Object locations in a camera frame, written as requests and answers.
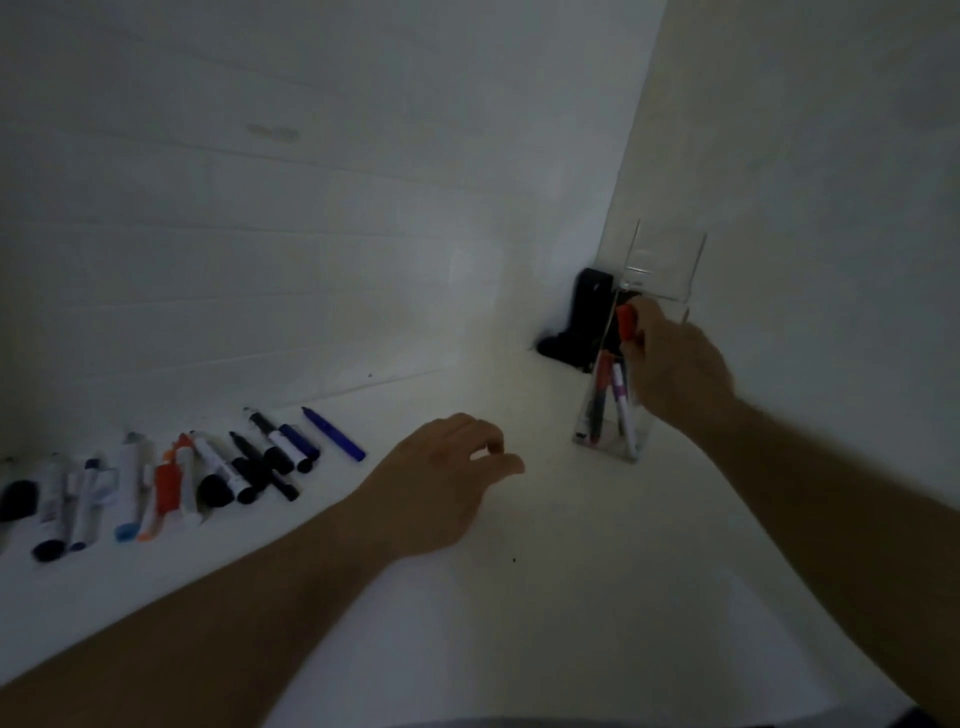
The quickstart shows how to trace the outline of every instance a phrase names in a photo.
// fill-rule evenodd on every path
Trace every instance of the white wall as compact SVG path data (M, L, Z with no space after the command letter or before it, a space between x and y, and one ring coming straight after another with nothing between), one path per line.
M741 391L960 503L955 4L671 0L599 260L708 232Z
M596 252L663 2L8 5L16 449L529 347Z

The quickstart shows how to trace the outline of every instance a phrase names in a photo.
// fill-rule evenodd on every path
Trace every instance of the clear plastic container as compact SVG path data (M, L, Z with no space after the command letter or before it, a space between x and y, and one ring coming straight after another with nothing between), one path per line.
M578 445L629 462L639 459L656 418L636 401L630 387L614 310L634 296L643 296L657 300L671 321L684 321L706 240L707 234L701 231L647 229L642 222L636 226L574 429L573 441Z

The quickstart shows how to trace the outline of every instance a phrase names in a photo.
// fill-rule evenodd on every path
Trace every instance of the purple pen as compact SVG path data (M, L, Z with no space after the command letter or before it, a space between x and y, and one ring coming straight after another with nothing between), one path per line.
M367 454L360 448L358 448L352 440L347 437L339 429L331 425L327 420L318 415L309 407L301 407L303 414L306 416L306 419L312 422L317 429L330 438L334 445L340 448L347 455L352 457L358 463L367 457Z

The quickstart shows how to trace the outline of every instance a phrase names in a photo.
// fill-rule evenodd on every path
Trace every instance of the white table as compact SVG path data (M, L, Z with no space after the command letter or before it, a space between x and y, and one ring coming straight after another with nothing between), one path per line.
M371 462L327 447L294 504L270 495L193 531L103 542L42 568L14 538L0 556L0 680L268 543L348 493L413 428L459 410L501 425L527 474L490 491L460 544L371 585L271 728L480 716L756 725L882 679L682 435L658 424L636 465L574 446L587 386L525 352L347 393L316 406ZM276 414L301 422L294 408Z

